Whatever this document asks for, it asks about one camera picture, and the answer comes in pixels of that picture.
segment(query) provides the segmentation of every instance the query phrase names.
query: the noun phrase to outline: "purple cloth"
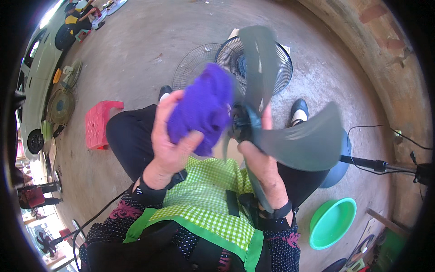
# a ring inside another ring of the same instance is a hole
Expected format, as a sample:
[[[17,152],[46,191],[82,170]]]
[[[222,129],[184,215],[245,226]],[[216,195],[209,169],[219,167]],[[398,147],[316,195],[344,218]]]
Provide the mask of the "purple cloth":
[[[211,149],[230,122],[228,105],[232,103],[232,79],[218,65],[207,64],[195,82],[186,87],[183,99],[167,122],[171,142],[177,144],[189,131],[197,130],[204,134],[204,140],[195,154],[211,155]]]

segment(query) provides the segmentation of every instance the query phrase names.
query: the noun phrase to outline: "wrist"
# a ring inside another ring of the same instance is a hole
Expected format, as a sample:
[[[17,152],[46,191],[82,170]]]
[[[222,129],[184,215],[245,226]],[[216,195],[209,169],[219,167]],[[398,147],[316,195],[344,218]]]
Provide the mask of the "wrist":
[[[262,184],[264,194],[272,209],[277,210],[288,202],[287,190],[279,175],[269,176]]]
[[[161,190],[170,183],[173,175],[165,171],[156,160],[152,160],[142,173],[142,178],[149,188]]]

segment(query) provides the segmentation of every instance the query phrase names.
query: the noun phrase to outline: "yellow shirt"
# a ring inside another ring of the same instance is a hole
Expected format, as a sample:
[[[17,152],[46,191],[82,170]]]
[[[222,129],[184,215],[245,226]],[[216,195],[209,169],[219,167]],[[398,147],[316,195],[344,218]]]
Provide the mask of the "yellow shirt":
[[[76,24],[78,20],[79,20],[79,18],[70,15],[67,18],[65,18],[65,23],[66,24]]]

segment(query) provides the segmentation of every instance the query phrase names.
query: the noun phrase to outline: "black cable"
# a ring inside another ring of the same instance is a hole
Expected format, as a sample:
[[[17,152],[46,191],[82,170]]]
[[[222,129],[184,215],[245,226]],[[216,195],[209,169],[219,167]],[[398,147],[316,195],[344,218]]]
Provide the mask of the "black cable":
[[[392,128],[390,128],[392,131],[394,131],[395,133],[397,133],[398,135],[400,135],[400,136],[402,136],[403,138],[405,138],[406,140],[408,140],[408,141],[411,141],[413,144],[415,144],[416,146],[418,146],[419,148],[423,148],[423,149],[425,149],[425,150],[433,150],[433,148],[425,148],[424,146],[421,146],[419,143],[417,143],[416,141],[414,141],[414,140],[412,140],[412,139],[410,139],[410,138],[408,138],[408,137],[406,137],[405,135],[403,135],[402,133],[399,133],[398,131],[396,131],[396,130],[394,130],[394,129],[392,129]]]
[[[84,223],[78,230],[77,232],[74,234],[74,238],[73,238],[73,253],[74,253],[74,261],[76,262],[77,265],[77,269],[80,270],[79,268],[79,263],[77,262],[77,256],[76,256],[76,238],[77,235],[84,229],[84,227],[86,227],[87,225],[89,225],[89,223],[91,223],[93,220],[95,220],[95,218],[97,218],[98,216],[100,216],[113,202],[115,202],[115,200],[117,200],[118,198],[120,198],[123,194],[125,194],[128,191],[125,190],[124,192],[122,192],[119,196],[115,197],[114,199],[112,199],[99,213],[97,213],[93,218],[89,219],[86,223]]]
[[[378,125],[375,125],[375,126],[354,126],[354,127],[351,127],[351,128],[348,130],[348,138],[347,138],[347,140],[346,140],[346,145],[347,145],[347,148],[348,148],[348,153],[349,153],[349,155],[351,154],[351,151],[350,151],[350,149],[349,149],[349,133],[351,132],[352,129],[354,129],[354,128],[375,128],[375,127],[383,127],[383,126],[384,126],[384,125],[382,125],[382,124],[378,124]],[[408,137],[404,137],[403,135],[401,135],[401,136],[402,136],[403,138],[405,138],[405,139],[410,140],[411,142],[413,142],[414,144],[418,145],[419,147],[424,148],[424,147],[422,147],[421,145],[419,145],[419,144],[417,144],[416,142],[414,142],[413,140],[409,139]],[[355,165],[356,168],[358,168],[358,169],[360,169],[360,170],[367,171],[367,172],[372,173],[372,174],[375,174],[375,175],[385,175],[385,174],[392,174],[392,173],[412,173],[412,174],[415,174],[414,172],[411,172],[411,171],[405,171],[405,170],[400,170],[400,171],[387,171],[387,172],[384,172],[384,173],[377,173],[377,172],[370,171],[370,170],[367,170],[367,169],[364,169],[364,168],[359,167],[358,165],[356,165],[355,161],[353,160],[353,157],[352,157],[352,156],[350,156],[350,157],[351,157],[351,160],[352,160],[352,162],[353,162],[353,165]]]

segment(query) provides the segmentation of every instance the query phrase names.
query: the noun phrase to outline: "white car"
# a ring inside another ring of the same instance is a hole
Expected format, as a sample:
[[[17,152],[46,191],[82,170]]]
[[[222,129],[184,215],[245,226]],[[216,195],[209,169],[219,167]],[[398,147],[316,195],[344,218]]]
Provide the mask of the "white car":
[[[38,152],[44,146],[41,122],[46,107],[47,94],[52,87],[53,76],[61,64],[61,56],[75,41],[65,25],[64,1],[42,29],[36,29],[26,48],[18,77],[17,92],[26,100],[17,110],[21,127],[24,153],[30,161],[39,159]]]

